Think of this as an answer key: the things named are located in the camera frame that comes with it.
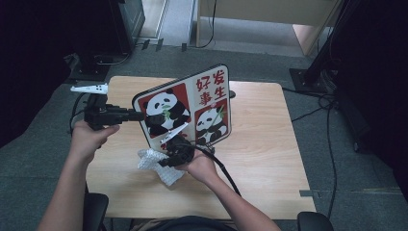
black chair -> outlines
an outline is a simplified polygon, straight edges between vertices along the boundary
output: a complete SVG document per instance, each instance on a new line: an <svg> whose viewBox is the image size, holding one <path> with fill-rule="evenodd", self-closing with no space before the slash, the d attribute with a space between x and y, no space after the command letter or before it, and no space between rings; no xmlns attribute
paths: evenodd
<svg viewBox="0 0 408 231"><path fill-rule="evenodd" d="M84 231L106 231L103 219L109 198L105 194L86 193L84 202ZM298 231L334 231L330 220L323 214L300 212L297 215Z"/></svg>

desk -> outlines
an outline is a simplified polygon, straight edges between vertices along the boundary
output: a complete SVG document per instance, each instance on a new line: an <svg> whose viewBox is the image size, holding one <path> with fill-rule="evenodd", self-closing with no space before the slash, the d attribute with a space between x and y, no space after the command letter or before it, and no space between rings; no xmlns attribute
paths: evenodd
<svg viewBox="0 0 408 231"><path fill-rule="evenodd" d="M132 108L138 92L169 82L165 78L115 76L108 103ZM315 211L282 89L278 84L230 82L231 135L215 145L242 197L273 219L296 219ZM217 197L185 174L166 187L152 170L137 168L137 152L148 148L138 122L125 122L96 152L89 165L89 191L109 199L108 218L162 218L196 215L229 219ZM226 181L223 173L219 175Z"/></svg>
<svg viewBox="0 0 408 231"><path fill-rule="evenodd" d="M196 46L200 46L200 17L213 17L215 0L198 0ZM310 55L324 28L340 10L342 0L222 0L216 17L293 24L304 55Z"/></svg>

panda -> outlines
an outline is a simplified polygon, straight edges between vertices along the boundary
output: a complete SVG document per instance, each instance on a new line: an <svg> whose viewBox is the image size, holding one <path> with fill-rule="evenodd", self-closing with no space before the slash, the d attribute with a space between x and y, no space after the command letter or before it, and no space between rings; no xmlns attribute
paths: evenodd
<svg viewBox="0 0 408 231"><path fill-rule="evenodd" d="M204 145L216 141L227 132L227 126L219 113L221 107L212 108L200 114L196 123L196 143Z"/></svg>
<svg viewBox="0 0 408 231"><path fill-rule="evenodd" d="M173 89L156 94L144 102L143 107L146 110L144 122L151 136L160 136L190 118L190 111L177 99Z"/></svg>

white tissue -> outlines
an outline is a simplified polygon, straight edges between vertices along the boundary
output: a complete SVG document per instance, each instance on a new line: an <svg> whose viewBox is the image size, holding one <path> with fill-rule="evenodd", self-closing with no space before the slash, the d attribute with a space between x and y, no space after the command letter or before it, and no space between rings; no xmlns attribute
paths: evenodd
<svg viewBox="0 0 408 231"><path fill-rule="evenodd" d="M166 154L155 151L153 149L143 149L138 152L140 156L140 162L138 169L152 169L157 171L160 179L168 186L171 186L180 179L185 173L184 170L177 170L174 167L162 167L159 165L159 161L168 158Z"/></svg>

right hand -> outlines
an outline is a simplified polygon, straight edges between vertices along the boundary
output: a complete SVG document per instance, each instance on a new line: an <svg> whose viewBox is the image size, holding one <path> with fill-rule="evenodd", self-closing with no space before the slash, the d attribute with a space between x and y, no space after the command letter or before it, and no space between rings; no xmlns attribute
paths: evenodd
<svg viewBox="0 0 408 231"><path fill-rule="evenodd" d="M190 163L179 166L177 169L187 171L192 177L204 184L219 178L214 161L199 150L194 151L194 157Z"/></svg>

